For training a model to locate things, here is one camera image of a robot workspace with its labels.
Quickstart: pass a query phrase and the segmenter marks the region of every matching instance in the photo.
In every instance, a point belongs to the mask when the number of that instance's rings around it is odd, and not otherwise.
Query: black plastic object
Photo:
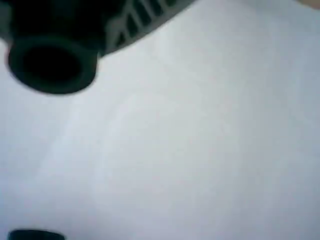
[[[65,237],[60,233],[45,230],[16,229],[9,233],[7,240],[65,240]]]
[[[100,58],[154,31],[193,1],[0,0],[7,66],[34,90],[76,93],[91,85]]]

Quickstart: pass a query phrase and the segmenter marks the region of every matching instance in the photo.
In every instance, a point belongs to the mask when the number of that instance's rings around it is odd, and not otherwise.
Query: white tabletop
[[[199,0],[68,97],[0,67],[0,239],[320,239],[320,11]]]

